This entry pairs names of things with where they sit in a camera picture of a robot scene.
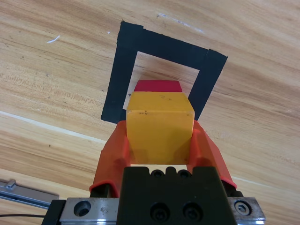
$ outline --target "red block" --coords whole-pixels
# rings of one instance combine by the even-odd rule
[[[139,80],[135,91],[182,92],[179,81]]]

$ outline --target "metal plate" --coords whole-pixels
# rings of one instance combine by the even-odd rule
[[[68,198],[60,222],[61,225],[115,225],[118,205],[118,198]]]
[[[238,225],[256,225],[265,223],[266,217],[255,198],[229,197],[228,202]]]

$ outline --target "screw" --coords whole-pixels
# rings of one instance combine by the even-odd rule
[[[15,187],[15,180],[10,180],[6,185],[5,187],[7,189],[13,189]]]
[[[243,216],[248,216],[251,213],[250,207],[246,202],[236,202],[234,207]]]
[[[156,203],[151,207],[150,215],[155,222],[162,223],[169,219],[170,210],[164,203]]]
[[[180,177],[182,177],[182,178],[188,178],[191,176],[190,172],[187,170],[180,170],[178,173],[180,174]]]
[[[195,202],[190,202],[184,206],[183,215],[191,221],[200,221],[202,218],[202,209]]]
[[[74,207],[74,214],[78,217],[83,217],[89,213],[91,204],[88,201],[81,201]]]

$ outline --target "table surface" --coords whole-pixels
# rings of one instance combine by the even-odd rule
[[[199,122],[267,224],[299,224],[297,0],[0,0],[0,179],[89,196],[115,128],[100,116],[122,20],[228,56]],[[197,73],[138,53],[128,92],[138,79],[170,79],[188,94]],[[45,213],[4,200],[0,211]]]

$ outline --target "black cable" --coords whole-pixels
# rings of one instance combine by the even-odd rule
[[[0,214],[0,217],[38,217],[44,218],[44,215],[34,215],[34,214]]]

